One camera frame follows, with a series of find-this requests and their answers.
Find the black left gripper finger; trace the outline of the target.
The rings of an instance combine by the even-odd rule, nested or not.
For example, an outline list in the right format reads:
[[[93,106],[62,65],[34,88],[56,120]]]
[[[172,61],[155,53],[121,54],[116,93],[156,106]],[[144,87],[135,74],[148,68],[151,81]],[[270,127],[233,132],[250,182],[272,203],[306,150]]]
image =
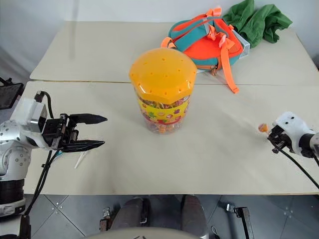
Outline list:
[[[98,124],[108,120],[107,118],[103,116],[93,115],[93,114],[73,114],[73,115],[70,115],[68,118],[70,122],[72,122],[74,125],[78,123]]]
[[[83,152],[102,146],[105,142],[100,140],[77,140],[63,143],[59,150],[62,152]]]

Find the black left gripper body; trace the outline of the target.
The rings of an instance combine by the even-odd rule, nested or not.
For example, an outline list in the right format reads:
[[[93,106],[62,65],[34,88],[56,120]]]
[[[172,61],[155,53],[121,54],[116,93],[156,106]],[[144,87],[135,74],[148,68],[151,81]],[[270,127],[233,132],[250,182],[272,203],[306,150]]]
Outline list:
[[[48,147],[53,150],[74,151],[79,131],[78,115],[61,114],[58,119],[46,121],[42,137]]]

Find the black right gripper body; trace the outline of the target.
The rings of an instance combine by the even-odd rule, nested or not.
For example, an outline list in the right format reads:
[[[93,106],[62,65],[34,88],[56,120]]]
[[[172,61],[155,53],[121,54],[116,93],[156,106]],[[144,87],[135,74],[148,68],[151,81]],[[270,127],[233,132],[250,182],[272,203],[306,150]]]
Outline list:
[[[274,135],[274,145],[279,149],[283,149],[287,147],[289,152],[292,152],[292,141],[288,137],[288,135],[284,132],[284,130],[278,125],[272,128]]]

